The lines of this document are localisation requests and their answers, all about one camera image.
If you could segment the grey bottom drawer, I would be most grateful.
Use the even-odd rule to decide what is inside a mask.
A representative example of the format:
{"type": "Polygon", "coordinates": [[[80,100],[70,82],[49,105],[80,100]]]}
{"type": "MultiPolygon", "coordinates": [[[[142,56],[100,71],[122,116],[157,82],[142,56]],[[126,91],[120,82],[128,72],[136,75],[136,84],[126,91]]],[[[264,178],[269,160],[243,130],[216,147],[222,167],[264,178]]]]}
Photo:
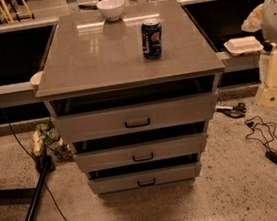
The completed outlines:
{"type": "Polygon", "coordinates": [[[90,180],[88,185],[91,187],[93,193],[103,195],[111,192],[125,191],[127,189],[192,180],[199,176],[201,167],[202,164],[200,162],[195,162],[177,165],[175,167],[136,172],[134,174],[118,175],[102,180],[90,180]]]}

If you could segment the white ceramic bowl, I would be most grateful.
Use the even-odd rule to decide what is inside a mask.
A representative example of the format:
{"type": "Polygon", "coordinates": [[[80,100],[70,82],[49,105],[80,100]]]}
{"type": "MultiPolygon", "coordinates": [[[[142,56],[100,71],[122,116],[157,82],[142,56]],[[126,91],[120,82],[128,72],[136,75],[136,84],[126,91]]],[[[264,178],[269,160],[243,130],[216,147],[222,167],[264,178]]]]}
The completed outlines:
{"type": "Polygon", "coordinates": [[[106,20],[116,21],[123,14],[124,4],[124,0],[101,0],[96,7],[106,20]]]}

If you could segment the grey top drawer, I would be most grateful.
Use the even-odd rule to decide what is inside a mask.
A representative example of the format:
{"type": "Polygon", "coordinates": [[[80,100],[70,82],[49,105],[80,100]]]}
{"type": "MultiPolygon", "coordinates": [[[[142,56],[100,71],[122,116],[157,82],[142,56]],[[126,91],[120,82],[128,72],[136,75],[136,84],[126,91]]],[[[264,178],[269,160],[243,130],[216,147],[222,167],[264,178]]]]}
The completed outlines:
{"type": "Polygon", "coordinates": [[[66,143],[156,130],[212,119],[217,92],[52,119],[66,143]]]}

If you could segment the grey drawer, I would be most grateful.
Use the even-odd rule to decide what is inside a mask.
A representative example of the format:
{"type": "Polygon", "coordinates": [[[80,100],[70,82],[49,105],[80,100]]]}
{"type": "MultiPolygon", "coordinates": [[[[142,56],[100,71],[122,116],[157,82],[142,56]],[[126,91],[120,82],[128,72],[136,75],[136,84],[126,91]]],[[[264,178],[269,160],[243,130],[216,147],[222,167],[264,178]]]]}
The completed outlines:
{"type": "Polygon", "coordinates": [[[217,92],[52,119],[66,143],[156,130],[212,119],[217,92]]]}
{"type": "Polygon", "coordinates": [[[207,134],[197,133],[165,140],[148,141],[124,147],[108,148],[97,152],[75,154],[74,159],[81,171],[102,169],[158,161],[182,155],[199,154],[205,150],[207,134]]]}
{"type": "Polygon", "coordinates": [[[88,185],[91,187],[93,193],[103,195],[111,192],[125,191],[127,189],[192,180],[199,176],[201,167],[202,164],[200,162],[195,162],[177,165],[175,167],[136,172],[134,174],[118,175],[102,180],[90,180],[88,185]]]}

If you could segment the black scissors on floor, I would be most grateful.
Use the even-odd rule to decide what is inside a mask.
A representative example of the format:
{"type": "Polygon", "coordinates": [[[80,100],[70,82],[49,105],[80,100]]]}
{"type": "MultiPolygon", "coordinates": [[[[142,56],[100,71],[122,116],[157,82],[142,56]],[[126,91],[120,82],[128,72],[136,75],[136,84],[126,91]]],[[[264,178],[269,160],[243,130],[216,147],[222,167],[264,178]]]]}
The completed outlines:
{"type": "Polygon", "coordinates": [[[216,112],[225,114],[227,117],[233,119],[243,118],[246,114],[246,105],[244,103],[239,103],[237,106],[216,106],[216,112]]]}

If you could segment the black pole stand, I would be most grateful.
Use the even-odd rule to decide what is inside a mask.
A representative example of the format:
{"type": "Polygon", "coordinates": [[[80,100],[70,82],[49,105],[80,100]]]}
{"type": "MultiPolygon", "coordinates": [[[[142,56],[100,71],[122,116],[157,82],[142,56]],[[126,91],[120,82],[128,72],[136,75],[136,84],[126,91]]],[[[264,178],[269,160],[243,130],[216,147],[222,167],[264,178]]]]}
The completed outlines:
{"type": "Polygon", "coordinates": [[[34,221],[35,214],[41,199],[40,197],[43,192],[42,189],[44,188],[44,185],[45,185],[45,179],[46,179],[46,176],[48,175],[48,171],[51,168],[51,162],[52,162],[52,158],[50,156],[46,156],[45,158],[42,159],[43,169],[40,173],[36,188],[34,189],[32,200],[30,202],[30,206],[24,221],[34,221]]]}

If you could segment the white foam takeout box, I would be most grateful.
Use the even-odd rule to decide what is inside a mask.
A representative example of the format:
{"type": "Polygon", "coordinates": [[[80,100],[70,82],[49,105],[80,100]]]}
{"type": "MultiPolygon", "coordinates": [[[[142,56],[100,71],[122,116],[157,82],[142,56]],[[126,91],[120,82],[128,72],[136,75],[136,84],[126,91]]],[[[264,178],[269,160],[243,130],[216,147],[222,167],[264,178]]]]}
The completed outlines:
{"type": "Polygon", "coordinates": [[[260,41],[253,36],[229,39],[225,42],[224,47],[232,56],[256,53],[264,48],[260,41]]]}

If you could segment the white plate on ledge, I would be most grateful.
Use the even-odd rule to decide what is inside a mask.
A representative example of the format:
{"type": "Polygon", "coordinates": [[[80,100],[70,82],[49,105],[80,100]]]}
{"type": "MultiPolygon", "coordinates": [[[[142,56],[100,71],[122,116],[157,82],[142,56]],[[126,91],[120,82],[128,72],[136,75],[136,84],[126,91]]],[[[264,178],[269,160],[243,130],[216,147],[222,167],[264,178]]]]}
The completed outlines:
{"type": "Polygon", "coordinates": [[[42,71],[38,71],[37,73],[33,74],[33,76],[30,78],[30,83],[34,86],[38,86],[40,84],[42,74],[42,71]]]}

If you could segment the blue soda can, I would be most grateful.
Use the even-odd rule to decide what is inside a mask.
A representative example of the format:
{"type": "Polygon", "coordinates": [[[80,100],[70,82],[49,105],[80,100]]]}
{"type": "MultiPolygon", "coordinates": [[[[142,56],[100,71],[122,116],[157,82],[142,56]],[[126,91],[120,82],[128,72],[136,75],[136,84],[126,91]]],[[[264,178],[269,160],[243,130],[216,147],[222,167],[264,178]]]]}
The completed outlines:
{"type": "Polygon", "coordinates": [[[143,53],[147,59],[159,59],[162,55],[162,27],[158,19],[145,19],[141,26],[143,53]]]}

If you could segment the grey drawer cabinet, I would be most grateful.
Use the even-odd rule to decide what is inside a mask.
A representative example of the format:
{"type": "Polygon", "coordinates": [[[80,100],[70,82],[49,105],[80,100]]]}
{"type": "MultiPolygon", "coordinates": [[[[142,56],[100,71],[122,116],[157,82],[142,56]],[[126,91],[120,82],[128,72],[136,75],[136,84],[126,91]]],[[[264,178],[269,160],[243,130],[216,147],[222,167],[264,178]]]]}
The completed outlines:
{"type": "MultiPolygon", "coordinates": [[[[126,8],[117,22],[96,11],[57,23],[37,97],[53,118],[217,92],[224,64],[176,1],[126,8]],[[145,19],[161,22],[162,55],[142,51],[145,19]]],[[[73,155],[205,133],[211,119],[66,143],[73,155]]],[[[90,180],[200,162],[201,153],[83,172],[90,180]]]]}

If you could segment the green snack bag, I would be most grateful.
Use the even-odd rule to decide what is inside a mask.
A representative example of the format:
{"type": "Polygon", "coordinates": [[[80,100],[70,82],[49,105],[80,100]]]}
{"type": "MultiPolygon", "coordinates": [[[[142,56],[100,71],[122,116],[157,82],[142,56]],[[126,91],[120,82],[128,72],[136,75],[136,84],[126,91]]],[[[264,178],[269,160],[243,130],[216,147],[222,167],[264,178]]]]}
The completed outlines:
{"type": "Polygon", "coordinates": [[[64,143],[57,129],[50,123],[41,123],[36,126],[32,142],[33,156],[40,157],[50,150],[59,161],[73,159],[70,148],[64,143]]]}

